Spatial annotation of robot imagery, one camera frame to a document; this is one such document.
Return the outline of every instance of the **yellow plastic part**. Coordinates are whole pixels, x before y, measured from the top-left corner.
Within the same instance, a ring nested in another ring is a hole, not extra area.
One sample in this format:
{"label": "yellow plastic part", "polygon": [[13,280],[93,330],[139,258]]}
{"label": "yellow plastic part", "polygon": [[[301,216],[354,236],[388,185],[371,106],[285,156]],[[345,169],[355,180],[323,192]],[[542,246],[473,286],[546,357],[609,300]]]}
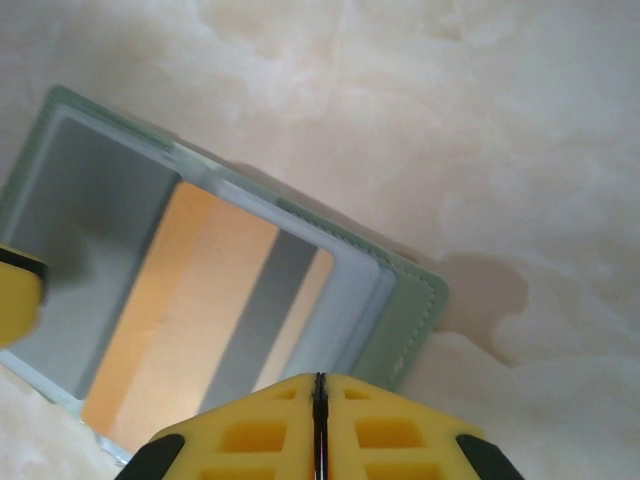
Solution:
{"label": "yellow plastic part", "polygon": [[[26,259],[41,264],[37,259],[12,248],[0,245],[3,257]],[[43,280],[33,271],[0,261],[0,348],[20,339],[34,328],[42,300]]]}
{"label": "yellow plastic part", "polygon": [[[312,480],[313,385],[299,375],[161,431],[185,438],[163,480]],[[344,375],[327,393],[330,479],[478,480],[456,437],[479,428]]]}

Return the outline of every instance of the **black rubber tip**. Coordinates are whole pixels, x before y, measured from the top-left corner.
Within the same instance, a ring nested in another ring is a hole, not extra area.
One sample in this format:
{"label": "black rubber tip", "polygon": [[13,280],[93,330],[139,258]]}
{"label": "black rubber tip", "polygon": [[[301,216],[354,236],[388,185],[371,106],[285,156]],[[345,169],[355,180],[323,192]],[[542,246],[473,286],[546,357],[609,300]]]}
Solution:
{"label": "black rubber tip", "polygon": [[184,446],[178,434],[147,443],[138,450],[115,480],[162,480]]}
{"label": "black rubber tip", "polygon": [[494,444],[473,435],[458,435],[458,445],[481,480],[524,480]]}

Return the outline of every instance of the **table surface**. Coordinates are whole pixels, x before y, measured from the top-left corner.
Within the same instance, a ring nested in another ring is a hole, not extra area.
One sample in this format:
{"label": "table surface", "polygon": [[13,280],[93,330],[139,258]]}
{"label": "table surface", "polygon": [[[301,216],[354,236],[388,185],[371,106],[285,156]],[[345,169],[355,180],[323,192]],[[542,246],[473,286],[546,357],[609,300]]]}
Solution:
{"label": "table surface", "polygon": [[[640,3],[240,3],[2,3],[0,176],[55,83],[256,168],[449,283],[404,394],[529,480],[637,478]],[[113,476],[0,382],[2,478]]]}

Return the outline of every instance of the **marble pattern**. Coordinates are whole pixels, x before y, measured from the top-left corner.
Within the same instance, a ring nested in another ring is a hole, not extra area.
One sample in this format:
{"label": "marble pattern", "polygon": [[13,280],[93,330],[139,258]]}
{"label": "marble pattern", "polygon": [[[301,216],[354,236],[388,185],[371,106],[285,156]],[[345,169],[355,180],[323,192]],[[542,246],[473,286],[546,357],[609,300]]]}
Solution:
{"label": "marble pattern", "polygon": [[[405,394],[529,480],[637,478],[638,19],[633,0],[5,0],[0,174],[54,83],[258,169],[449,282]],[[0,476],[88,478],[53,423],[9,440],[35,425],[1,378]]]}

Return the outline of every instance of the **wallet stitching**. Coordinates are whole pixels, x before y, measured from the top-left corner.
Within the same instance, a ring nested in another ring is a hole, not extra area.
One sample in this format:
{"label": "wallet stitching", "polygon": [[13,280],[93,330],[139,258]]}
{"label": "wallet stitching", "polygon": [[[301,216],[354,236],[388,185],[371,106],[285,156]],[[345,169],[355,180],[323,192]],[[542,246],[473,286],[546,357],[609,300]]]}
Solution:
{"label": "wallet stitching", "polygon": [[402,267],[401,265],[398,265],[397,263],[394,263],[390,260],[387,260],[386,258],[383,258],[381,256],[379,256],[378,254],[372,252],[371,250],[361,246],[361,245],[356,245],[355,243],[351,242],[350,240],[348,240],[347,238],[343,237],[342,235],[332,232],[331,230],[323,227],[322,225],[318,225],[317,223],[308,220],[306,218],[304,218],[302,215],[300,215],[297,212],[291,211],[286,207],[282,207],[283,210],[286,210],[287,212],[289,212],[292,215],[295,215],[296,217],[298,217],[300,220],[303,220],[304,222],[313,225],[316,228],[319,228],[320,230],[330,234],[331,236],[342,240],[343,242],[351,245],[353,248],[356,248],[360,251],[366,252],[368,255],[372,256],[373,258],[375,258],[376,260],[378,260],[379,262],[382,262],[386,265],[391,265],[395,268],[397,268],[398,270],[404,272],[405,274],[409,275],[410,277],[416,278],[418,279],[418,281],[420,281],[421,283],[424,283],[427,288],[430,290],[431,292],[431,298],[429,299],[429,302],[427,303],[426,308],[423,310],[422,315],[420,316],[420,320],[418,321],[418,324],[415,326],[415,328],[413,329],[413,331],[411,332],[411,335],[409,336],[409,340],[407,341],[407,343],[405,344],[404,348],[402,349],[402,352],[400,353],[400,357],[398,358],[398,360],[396,361],[396,363],[394,364],[393,370],[391,371],[391,374],[387,377],[387,379],[384,382],[384,387],[388,387],[391,385],[391,382],[398,376],[398,373],[400,373],[400,371],[404,368],[404,362],[407,358],[407,355],[409,354],[409,351],[411,350],[411,347],[413,347],[413,344],[416,342],[416,338],[418,337],[418,335],[420,334],[420,332],[424,329],[424,327],[427,324],[427,319],[429,317],[429,315],[431,315],[432,313],[432,309],[433,309],[433,304],[434,304],[434,300],[435,300],[435,289],[433,288],[433,286],[429,283],[429,281],[423,277],[421,277],[420,275],[417,275],[413,272],[410,272],[409,270],[407,270],[406,268]]}

